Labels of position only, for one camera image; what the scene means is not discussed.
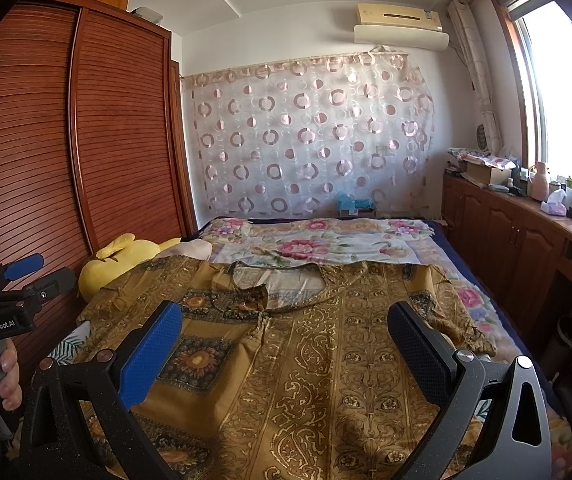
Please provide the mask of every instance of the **floral bedspread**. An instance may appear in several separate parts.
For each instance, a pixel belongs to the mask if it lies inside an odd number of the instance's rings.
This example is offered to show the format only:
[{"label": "floral bedspread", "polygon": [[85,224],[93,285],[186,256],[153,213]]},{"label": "floral bedspread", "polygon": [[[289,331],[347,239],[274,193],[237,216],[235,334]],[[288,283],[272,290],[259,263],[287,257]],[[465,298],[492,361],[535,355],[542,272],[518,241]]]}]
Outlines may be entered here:
[{"label": "floral bedspread", "polygon": [[[432,239],[421,220],[312,219],[282,224],[252,224],[247,220],[213,220],[201,234],[212,244],[210,261],[241,261],[252,266],[296,267],[349,264],[358,261],[413,263],[442,267],[476,326],[497,349],[493,358],[512,362],[520,351],[490,301],[466,280]],[[485,418],[485,404],[478,415]],[[572,432],[567,421],[548,407],[552,439],[552,477],[563,478],[572,468]]]}]

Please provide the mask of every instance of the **metal screw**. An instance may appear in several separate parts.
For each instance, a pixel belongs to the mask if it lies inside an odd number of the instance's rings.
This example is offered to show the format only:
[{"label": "metal screw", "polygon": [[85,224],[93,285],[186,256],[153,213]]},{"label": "metal screw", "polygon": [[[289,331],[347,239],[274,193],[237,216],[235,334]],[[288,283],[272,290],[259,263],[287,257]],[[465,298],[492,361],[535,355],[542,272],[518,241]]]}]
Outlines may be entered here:
[{"label": "metal screw", "polygon": [[97,359],[100,363],[107,363],[112,359],[112,350],[110,348],[99,350],[95,356],[95,359]]},{"label": "metal screw", "polygon": [[474,354],[469,350],[463,349],[456,353],[456,357],[464,363],[469,363],[474,359]]},{"label": "metal screw", "polygon": [[517,364],[522,368],[526,369],[532,367],[532,361],[530,360],[529,357],[525,355],[520,355],[519,357],[517,357]]},{"label": "metal screw", "polygon": [[45,357],[40,361],[40,368],[42,370],[48,370],[54,362],[51,357]]}]

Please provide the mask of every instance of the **yellow plush toy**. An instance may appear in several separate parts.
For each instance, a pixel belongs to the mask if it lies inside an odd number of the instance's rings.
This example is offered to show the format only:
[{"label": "yellow plush toy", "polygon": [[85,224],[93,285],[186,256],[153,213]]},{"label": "yellow plush toy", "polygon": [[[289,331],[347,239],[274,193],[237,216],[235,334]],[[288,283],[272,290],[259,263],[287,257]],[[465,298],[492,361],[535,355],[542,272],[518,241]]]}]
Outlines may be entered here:
[{"label": "yellow plush toy", "polygon": [[132,269],[144,260],[154,258],[161,251],[178,244],[181,238],[171,238],[157,245],[149,240],[135,240],[135,235],[126,233],[115,238],[85,264],[79,274],[79,292],[90,301],[100,288],[112,282],[117,276]]}]

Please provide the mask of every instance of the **wall curtain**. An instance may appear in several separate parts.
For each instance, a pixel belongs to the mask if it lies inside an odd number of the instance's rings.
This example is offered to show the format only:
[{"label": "wall curtain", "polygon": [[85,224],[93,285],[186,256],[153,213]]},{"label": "wall curtain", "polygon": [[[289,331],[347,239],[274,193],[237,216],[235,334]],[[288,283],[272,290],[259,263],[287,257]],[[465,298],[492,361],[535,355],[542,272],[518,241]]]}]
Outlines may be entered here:
[{"label": "wall curtain", "polygon": [[365,52],[232,68],[183,82],[202,221],[336,216],[344,192],[420,214],[433,102],[407,54]]},{"label": "wall curtain", "polygon": [[499,155],[503,142],[492,108],[492,80],[477,23],[470,7],[459,0],[450,2],[448,12],[474,84],[488,149],[493,155]]}]

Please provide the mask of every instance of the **sliding wardrobe door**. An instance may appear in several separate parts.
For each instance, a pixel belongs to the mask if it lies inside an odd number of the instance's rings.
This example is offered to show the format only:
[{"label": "sliding wardrobe door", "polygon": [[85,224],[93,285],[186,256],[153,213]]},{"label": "sliding wardrobe door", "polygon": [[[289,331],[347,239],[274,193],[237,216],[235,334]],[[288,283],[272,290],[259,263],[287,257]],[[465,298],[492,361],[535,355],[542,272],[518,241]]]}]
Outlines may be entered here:
[{"label": "sliding wardrobe door", "polygon": [[77,190],[94,248],[185,234],[171,142],[169,33],[82,10],[71,81]]},{"label": "sliding wardrobe door", "polygon": [[[18,4],[0,23],[0,264],[34,252],[39,275],[79,269],[90,254],[68,150],[67,92],[77,10]],[[15,338],[23,380],[74,327],[74,292],[46,304],[37,329]]]}]

